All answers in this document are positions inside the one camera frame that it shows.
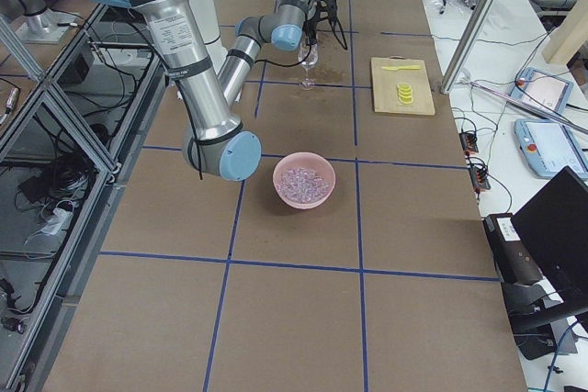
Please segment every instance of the cutting board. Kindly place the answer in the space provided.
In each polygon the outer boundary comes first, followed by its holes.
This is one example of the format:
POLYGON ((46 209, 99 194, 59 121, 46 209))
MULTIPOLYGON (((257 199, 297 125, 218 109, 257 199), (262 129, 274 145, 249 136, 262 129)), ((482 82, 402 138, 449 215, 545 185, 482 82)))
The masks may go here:
POLYGON ((384 114, 434 115, 435 105, 431 87, 422 60, 383 59, 372 57, 371 80, 374 94, 374 111, 384 114), (385 71, 382 66, 419 65, 419 70, 385 71), (409 105, 398 99, 396 85, 407 83, 413 89, 413 102, 409 105))

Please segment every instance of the computer monitor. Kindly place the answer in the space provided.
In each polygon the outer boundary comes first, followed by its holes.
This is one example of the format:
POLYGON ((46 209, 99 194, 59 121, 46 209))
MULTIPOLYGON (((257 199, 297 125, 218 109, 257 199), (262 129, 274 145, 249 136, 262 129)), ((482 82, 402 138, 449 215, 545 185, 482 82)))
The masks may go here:
POLYGON ((588 187, 563 168, 513 217, 513 226, 543 275, 563 299, 511 317, 514 333, 576 316, 588 330, 588 187))

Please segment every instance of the yellow knife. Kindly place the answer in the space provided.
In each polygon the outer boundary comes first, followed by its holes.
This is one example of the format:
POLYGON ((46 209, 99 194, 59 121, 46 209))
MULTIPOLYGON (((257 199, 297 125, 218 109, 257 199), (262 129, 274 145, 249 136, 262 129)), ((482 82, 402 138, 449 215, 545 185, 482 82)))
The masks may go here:
POLYGON ((418 71, 421 69, 421 66, 418 64, 407 64, 404 66, 382 66, 384 71, 400 71, 400 70, 410 70, 410 71, 418 71))

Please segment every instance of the bowl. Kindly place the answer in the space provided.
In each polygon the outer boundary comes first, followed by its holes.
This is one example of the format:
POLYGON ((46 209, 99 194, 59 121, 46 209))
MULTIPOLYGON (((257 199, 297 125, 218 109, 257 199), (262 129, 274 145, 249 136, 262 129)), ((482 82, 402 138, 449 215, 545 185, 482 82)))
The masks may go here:
POLYGON ((309 151, 299 151, 282 158, 282 160, 277 163, 276 168, 274 169, 273 180, 274 188, 276 189, 279 197, 289 206, 298 208, 300 210, 308 210, 309 208, 318 207, 331 195, 335 185, 335 176, 332 165, 329 164, 329 162, 321 155, 317 155, 316 153, 311 153, 309 151), (298 169, 306 169, 310 172, 314 171, 316 176, 320 176, 322 181, 325 184, 328 184, 328 188, 324 190, 326 193, 321 199, 308 203, 298 202, 288 199, 285 195, 283 195, 283 192, 279 191, 279 188, 283 184, 282 174, 287 173, 288 171, 298 171, 298 169))

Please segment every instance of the white plug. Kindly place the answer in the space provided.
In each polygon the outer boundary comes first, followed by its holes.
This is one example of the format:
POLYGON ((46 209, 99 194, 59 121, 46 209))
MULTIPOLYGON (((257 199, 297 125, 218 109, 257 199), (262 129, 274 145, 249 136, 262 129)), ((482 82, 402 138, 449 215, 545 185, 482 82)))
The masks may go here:
POLYGON ((72 214, 72 211, 56 207, 53 210, 53 214, 47 219, 47 224, 42 229, 40 229, 40 232, 43 234, 49 234, 51 236, 56 235, 59 230, 62 229, 65 221, 70 218, 72 214))

